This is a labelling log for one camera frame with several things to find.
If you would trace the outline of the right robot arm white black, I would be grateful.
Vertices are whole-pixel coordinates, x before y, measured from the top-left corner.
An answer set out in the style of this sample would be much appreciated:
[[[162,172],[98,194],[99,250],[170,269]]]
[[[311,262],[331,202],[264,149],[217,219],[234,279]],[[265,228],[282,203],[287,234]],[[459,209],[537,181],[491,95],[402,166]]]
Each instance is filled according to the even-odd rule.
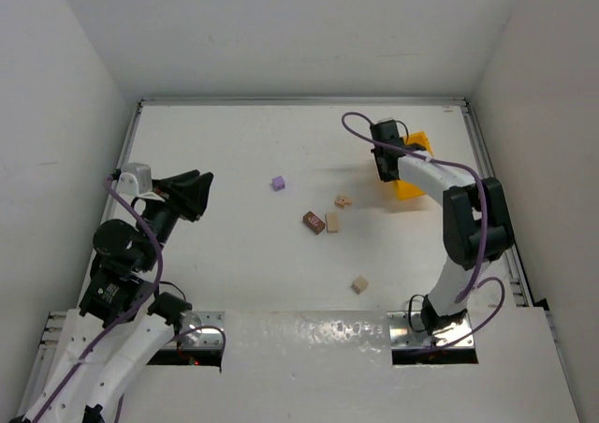
[[[446,262],[420,311],[428,334],[461,321],[480,274],[514,243],[514,232],[501,183],[482,179],[464,165],[435,159],[418,142],[399,134],[398,121],[370,126],[372,153],[384,182],[408,182],[442,208]]]

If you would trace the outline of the light wood cube block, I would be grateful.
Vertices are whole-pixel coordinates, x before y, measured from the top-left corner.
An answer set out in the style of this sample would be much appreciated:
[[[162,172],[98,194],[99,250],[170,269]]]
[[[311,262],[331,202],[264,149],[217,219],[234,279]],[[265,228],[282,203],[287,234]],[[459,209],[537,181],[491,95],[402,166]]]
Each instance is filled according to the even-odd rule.
[[[357,295],[360,295],[367,289],[368,285],[369,285],[369,282],[363,276],[359,276],[352,282],[351,289]]]

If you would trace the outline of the dark brown wood block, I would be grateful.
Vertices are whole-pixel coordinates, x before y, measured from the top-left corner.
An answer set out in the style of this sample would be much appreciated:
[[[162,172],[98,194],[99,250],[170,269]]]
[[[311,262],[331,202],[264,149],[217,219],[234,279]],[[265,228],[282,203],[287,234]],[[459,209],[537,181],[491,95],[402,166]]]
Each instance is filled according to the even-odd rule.
[[[315,235],[319,235],[326,228],[325,222],[312,211],[308,211],[303,215],[302,222],[313,231]]]

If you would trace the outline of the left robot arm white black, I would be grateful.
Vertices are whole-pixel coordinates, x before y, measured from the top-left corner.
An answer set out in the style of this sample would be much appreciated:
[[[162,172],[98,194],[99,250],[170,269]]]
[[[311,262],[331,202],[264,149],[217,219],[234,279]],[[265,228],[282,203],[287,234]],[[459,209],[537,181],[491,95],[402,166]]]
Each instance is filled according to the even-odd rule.
[[[213,175],[190,170],[155,179],[132,163],[104,181],[133,218],[103,222],[93,236],[90,282],[63,354],[37,400],[19,422],[104,422],[120,418],[124,394],[166,344],[179,342],[193,306],[159,289],[163,249],[181,221],[208,206]]]

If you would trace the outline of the patterned small wood block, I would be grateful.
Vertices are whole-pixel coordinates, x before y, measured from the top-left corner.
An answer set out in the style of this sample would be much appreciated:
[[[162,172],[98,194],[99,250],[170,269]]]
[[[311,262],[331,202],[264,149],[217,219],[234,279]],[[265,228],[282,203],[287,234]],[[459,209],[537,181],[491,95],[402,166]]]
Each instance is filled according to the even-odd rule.
[[[346,196],[336,196],[334,204],[336,207],[344,209],[348,206],[351,206],[353,204],[353,200]]]

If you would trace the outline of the yellow plastic bin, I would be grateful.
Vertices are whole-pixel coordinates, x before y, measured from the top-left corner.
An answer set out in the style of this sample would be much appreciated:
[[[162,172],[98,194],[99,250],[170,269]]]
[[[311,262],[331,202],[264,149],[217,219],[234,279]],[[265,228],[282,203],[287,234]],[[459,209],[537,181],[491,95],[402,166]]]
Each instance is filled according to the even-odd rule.
[[[404,137],[408,144],[417,144],[425,148],[429,153],[432,153],[431,143],[425,131],[412,133],[409,137]],[[413,165],[408,165],[406,171],[407,176],[404,176],[404,171],[401,177],[393,182],[395,196],[399,201],[408,200],[426,195],[426,192],[419,186],[416,178],[416,171]]]

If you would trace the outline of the purple cube block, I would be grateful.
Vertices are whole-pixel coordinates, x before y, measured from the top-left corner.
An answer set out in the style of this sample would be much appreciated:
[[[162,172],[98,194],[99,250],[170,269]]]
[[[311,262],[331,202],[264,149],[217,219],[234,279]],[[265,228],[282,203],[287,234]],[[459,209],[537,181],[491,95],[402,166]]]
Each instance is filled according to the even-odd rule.
[[[272,189],[276,192],[282,191],[285,189],[285,180],[282,176],[274,177],[271,180]]]

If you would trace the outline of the light wood rectangular block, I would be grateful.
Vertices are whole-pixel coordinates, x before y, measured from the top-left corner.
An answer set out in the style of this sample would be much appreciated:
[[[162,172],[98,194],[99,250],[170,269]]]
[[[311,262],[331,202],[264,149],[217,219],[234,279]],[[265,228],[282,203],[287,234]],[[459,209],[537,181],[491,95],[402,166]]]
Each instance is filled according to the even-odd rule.
[[[326,213],[326,230],[328,233],[337,233],[340,230],[340,223],[337,212]]]

